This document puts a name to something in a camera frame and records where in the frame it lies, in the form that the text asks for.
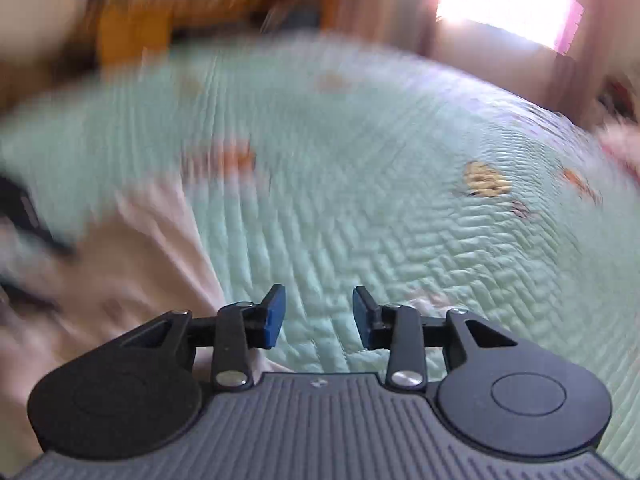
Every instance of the beige cloth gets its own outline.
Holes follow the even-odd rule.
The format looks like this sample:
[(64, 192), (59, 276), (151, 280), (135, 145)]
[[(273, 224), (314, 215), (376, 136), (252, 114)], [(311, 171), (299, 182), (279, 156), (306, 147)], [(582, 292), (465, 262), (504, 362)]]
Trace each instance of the beige cloth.
[[(225, 304), (178, 174), (119, 197), (112, 214), (88, 226), (77, 250), (69, 260), (40, 262), (20, 280), (27, 290), (55, 300), (62, 314), (13, 316), (0, 327), (4, 474), (40, 453), (26, 401), (43, 375), (168, 310), (206, 317)], [(211, 350), (202, 350), (194, 373), (206, 377)], [(251, 359), (255, 379), (266, 370), (286, 371), (260, 351), (253, 350)]]

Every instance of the silver screw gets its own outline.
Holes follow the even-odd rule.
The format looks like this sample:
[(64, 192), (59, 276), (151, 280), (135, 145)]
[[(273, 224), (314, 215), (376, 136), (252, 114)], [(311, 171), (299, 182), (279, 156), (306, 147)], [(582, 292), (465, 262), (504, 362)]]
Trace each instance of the silver screw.
[(246, 384), (248, 377), (238, 370), (226, 370), (216, 375), (216, 382), (227, 388), (237, 388)]
[(418, 372), (399, 370), (391, 376), (391, 380), (398, 386), (417, 386), (424, 380)]
[(311, 385), (314, 388), (322, 388), (324, 386), (327, 386), (327, 384), (329, 384), (329, 381), (327, 381), (326, 379), (323, 379), (322, 377), (314, 379), (313, 381), (311, 381)]

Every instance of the ribbed gray surface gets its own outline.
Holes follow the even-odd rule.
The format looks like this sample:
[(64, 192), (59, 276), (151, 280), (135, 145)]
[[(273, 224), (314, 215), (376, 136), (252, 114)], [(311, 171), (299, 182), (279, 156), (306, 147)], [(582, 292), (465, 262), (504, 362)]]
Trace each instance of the ribbed gray surface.
[(47, 453), (19, 480), (605, 480), (597, 457), (517, 464), (452, 437), (419, 397), (373, 374), (266, 374), (215, 397), (193, 429), (150, 455), (92, 463)]

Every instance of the quilted blanket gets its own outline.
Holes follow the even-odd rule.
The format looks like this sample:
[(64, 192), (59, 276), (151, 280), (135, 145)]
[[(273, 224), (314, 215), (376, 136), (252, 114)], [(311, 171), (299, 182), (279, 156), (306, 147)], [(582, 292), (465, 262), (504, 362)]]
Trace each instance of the quilted blanket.
[[(604, 381), (600, 451), (640, 473), (640, 199), (561, 116), (432, 62), (296, 36), (188, 48), (41, 102), (5, 124), (0, 164), (75, 237), (116, 190), (241, 145), (255, 168), (222, 164), (190, 199), (227, 301), (287, 287), (271, 359), (384, 370), (351, 317), (356, 285), (464, 305)], [(442, 376), (441, 353), (427, 359)]]

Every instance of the mattress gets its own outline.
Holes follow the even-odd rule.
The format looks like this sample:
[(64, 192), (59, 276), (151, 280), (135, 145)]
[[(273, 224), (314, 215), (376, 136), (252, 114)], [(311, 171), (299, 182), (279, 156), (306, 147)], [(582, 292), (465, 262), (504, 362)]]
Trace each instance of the mattress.
[[(79, 236), (117, 190), (194, 147), (248, 140), (254, 177), (190, 200), (227, 301), (287, 287), (271, 359), (383, 371), (388, 352), (364, 351), (351, 316), (356, 285), (437, 314), (464, 305), (593, 371), (614, 401), (600, 451), (640, 474), (638, 190), (566, 118), (432, 62), (304, 35), (191, 47), (72, 97), (0, 137), (52, 231)], [(478, 166), (502, 189), (478, 192)], [(441, 352), (427, 359), (442, 377)]]

